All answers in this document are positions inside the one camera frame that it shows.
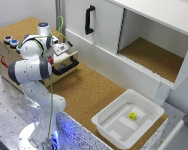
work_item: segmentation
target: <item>black handle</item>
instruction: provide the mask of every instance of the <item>black handle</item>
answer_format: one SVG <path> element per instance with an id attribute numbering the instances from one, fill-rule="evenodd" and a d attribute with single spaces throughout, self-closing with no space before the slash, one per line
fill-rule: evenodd
<path id="1" fill-rule="evenodd" d="M 56 70 L 54 67 L 52 67 L 52 72 L 55 75 L 60 76 L 60 75 L 64 74 L 65 72 L 67 72 L 68 70 L 76 67 L 79 64 L 79 61 L 74 59 L 73 56 L 70 57 L 70 60 L 72 61 L 72 64 L 70 64 L 69 66 L 67 66 L 65 68 L 59 69 L 59 70 Z"/>
<path id="2" fill-rule="evenodd" d="M 90 12 L 95 10 L 95 7 L 94 6 L 90 6 L 90 8 L 88 8 L 86 10 L 86 23 L 85 23 L 85 31 L 86 31 L 86 35 L 92 33 L 94 30 L 90 28 Z"/>

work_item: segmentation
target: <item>yellow object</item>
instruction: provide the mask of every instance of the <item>yellow object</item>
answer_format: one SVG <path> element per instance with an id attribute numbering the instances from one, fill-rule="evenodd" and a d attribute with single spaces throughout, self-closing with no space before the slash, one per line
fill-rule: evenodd
<path id="1" fill-rule="evenodd" d="M 135 112 L 131 112 L 130 114 L 129 114 L 129 118 L 131 119 L 131 120 L 134 120 L 134 119 L 136 119 L 136 113 Z"/>

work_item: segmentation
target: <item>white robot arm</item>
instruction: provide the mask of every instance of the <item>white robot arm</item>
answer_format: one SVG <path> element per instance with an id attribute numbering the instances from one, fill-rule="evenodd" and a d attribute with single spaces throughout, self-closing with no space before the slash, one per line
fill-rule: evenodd
<path id="1" fill-rule="evenodd" d="M 38 80 L 44 80 L 50 77 L 52 66 L 44 58 L 43 52 L 48 51 L 52 46 L 58 44 L 57 39 L 51 35 L 50 27 L 47 23 L 38 24 L 39 35 L 26 35 L 21 44 L 20 54 L 24 60 L 13 62 L 8 67 L 10 79 L 23 87 L 24 96 L 27 101 L 36 103 L 40 107 L 39 124 L 32 132 L 30 144 L 36 149 L 49 147 L 47 145 L 47 136 L 51 116 L 51 94 Z M 63 111 L 66 101 L 63 97 L 53 94 L 53 117 L 50 135 L 53 138 L 51 147 L 54 150 L 61 148 L 59 135 L 56 126 L 56 113 Z"/>

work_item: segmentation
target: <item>cork surface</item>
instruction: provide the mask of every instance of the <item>cork surface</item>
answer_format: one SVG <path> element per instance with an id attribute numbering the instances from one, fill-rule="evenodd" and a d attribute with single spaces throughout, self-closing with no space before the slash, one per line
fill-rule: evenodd
<path id="1" fill-rule="evenodd" d="M 82 63 L 77 70 L 54 83 L 53 88 L 55 94 L 66 99 L 66 113 L 117 150 L 99 134 L 91 118 L 125 92 L 123 88 Z M 164 114 L 130 150 L 139 150 L 166 119 L 167 115 Z"/>
<path id="2" fill-rule="evenodd" d="M 19 40 L 21 43 L 26 34 L 38 35 L 37 25 L 41 21 L 37 20 L 34 17 L 30 17 L 9 26 L 3 27 L 0 29 L 0 41 L 4 42 L 4 37 L 10 35 L 13 39 Z"/>
<path id="3" fill-rule="evenodd" d="M 175 82 L 184 60 L 142 38 L 128 45 L 120 53 L 172 82 Z"/>

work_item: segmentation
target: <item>cable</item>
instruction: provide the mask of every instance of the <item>cable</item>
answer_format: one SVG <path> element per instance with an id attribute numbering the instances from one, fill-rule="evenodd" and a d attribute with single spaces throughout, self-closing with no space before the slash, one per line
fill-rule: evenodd
<path id="1" fill-rule="evenodd" d="M 40 46 L 40 44 L 34 40 L 36 42 L 36 44 L 38 45 L 38 47 L 41 49 L 41 51 L 44 54 L 44 57 L 47 59 L 47 56 L 43 50 L 43 48 Z M 51 123 L 52 123 L 52 113 L 53 113 L 53 86 L 52 86 L 52 77 L 50 76 L 50 87 L 51 87 L 51 114 L 50 114 L 50 124 L 49 124 L 49 131 L 48 131 L 48 136 L 47 136 L 47 145 L 49 144 L 49 138 L 50 138 L 50 129 L 51 129 Z"/>
<path id="2" fill-rule="evenodd" d="M 53 36 L 55 34 L 57 34 L 58 32 L 60 32 L 62 34 L 62 36 L 68 41 L 67 37 L 61 32 L 61 29 L 63 27 L 63 24 L 64 24 L 64 19 L 62 16 L 58 16 L 57 17 L 57 24 L 58 24 L 58 19 L 61 18 L 61 27 L 58 29 L 58 31 L 54 32 L 53 34 L 51 35 L 48 35 L 48 36 L 39 36 L 39 37 L 35 37 L 35 38 L 45 38 L 45 37 L 50 37 L 50 36 Z"/>

